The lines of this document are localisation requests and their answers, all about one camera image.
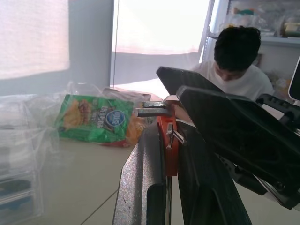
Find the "metal bar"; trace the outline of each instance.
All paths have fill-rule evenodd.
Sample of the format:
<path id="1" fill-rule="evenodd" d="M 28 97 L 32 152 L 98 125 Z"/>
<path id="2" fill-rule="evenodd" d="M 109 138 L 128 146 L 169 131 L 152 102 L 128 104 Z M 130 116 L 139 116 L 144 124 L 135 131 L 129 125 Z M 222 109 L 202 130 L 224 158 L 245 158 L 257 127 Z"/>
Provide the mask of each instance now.
<path id="1" fill-rule="evenodd" d="M 171 225 L 172 177 L 167 177 L 167 195 L 165 202 L 165 225 Z"/>
<path id="2" fill-rule="evenodd" d="M 187 144 L 187 141 L 184 139 L 184 137 L 183 137 L 180 133 L 178 133 L 178 131 L 174 130 L 174 131 L 173 131 L 173 135 L 174 135 L 174 137 L 177 138 L 177 140 L 178 140 L 181 144 L 183 144 L 183 145 L 186 145 L 186 144 Z"/>
<path id="3" fill-rule="evenodd" d="M 137 117 L 149 117 L 149 116 L 167 116 L 171 117 L 172 114 L 167 109 L 162 108 L 146 108 L 146 109 L 138 109 Z"/>
<path id="4" fill-rule="evenodd" d="M 172 123 L 168 123 L 167 132 L 166 132 L 165 135 L 170 138 L 169 139 L 169 143 L 167 145 L 167 150 L 171 150 L 172 149 L 173 140 L 174 140 L 173 124 Z"/>
<path id="5" fill-rule="evenodd" d="M 113 225 L 165 224 L 164 157 L 160 130 L 152 123 L 122 168 Z"/>
<path id="6" fill-rule="evenodd" d="M 164 102 L 143 102 L 143 108 L 167 108 L 167 105 Z"/>

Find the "tiled floor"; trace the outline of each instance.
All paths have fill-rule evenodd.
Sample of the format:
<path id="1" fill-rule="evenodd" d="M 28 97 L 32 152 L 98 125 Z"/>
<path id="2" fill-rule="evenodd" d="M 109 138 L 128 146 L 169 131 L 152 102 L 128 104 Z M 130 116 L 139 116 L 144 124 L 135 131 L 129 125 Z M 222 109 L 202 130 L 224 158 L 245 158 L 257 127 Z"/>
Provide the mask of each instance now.
<path id="1" fill-rule="evenodd" d="M 114 192 L 131 149 L 74 141 L 62 141 L 60 145 L 62 154 L 56 163 L 46 162 L 42 171 L 45 213 L 22 224 L 111 225 L 117 197 Z M 183 225 L 176 178 L 172 187 L 172 225 Z M 253 225 L 299 224 L 300 212 L 237 188 Z"/>

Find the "shelf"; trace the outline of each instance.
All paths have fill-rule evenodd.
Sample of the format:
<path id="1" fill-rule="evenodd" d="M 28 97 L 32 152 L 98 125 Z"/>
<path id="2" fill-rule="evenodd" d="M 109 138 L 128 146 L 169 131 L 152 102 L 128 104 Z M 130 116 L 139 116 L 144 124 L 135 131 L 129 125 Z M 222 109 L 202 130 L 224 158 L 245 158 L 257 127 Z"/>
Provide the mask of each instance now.
<path id="1" fill-rule="evenodd" d="M 218 38 L 215 34 L 210 34 L 209 37 Z M 300 48 L 300 38 L 262 37 L 262 45 Z"/>

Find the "curtain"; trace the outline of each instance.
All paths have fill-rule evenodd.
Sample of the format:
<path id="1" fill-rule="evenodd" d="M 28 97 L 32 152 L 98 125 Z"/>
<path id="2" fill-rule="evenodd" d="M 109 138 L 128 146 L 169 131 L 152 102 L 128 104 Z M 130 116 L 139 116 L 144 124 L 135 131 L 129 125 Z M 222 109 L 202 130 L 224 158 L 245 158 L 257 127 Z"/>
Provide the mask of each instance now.
<path id="1" fill-rule="evenodd" d="M 119 0 L 116 52 L 198 52 L 208 3 L 209 0 Z"/>
<path id="2" fill-rule="evenodd" d="M 1 0 L 0 79 L 68 67 L 68 0 Z"/>

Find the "person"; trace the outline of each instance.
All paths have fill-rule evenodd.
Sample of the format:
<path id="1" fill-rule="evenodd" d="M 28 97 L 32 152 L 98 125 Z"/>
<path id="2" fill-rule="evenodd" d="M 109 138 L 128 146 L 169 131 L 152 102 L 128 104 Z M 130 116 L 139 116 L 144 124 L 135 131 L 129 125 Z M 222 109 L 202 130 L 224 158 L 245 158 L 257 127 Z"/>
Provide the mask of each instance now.
<path id="1" fill-rule="evenodd" d="M 223 92 L 245 96 L 255 101 L 261 94 L 273 94 L 266 74 L 252 65 L 261 45 L 260 31 L 253 27 L 224 29 L 215 45 L 214 61 L 198 64 L 192 71 L 200 73 Z M 176 107 L 179 119 L 190 121 L 183 109 Z"/>

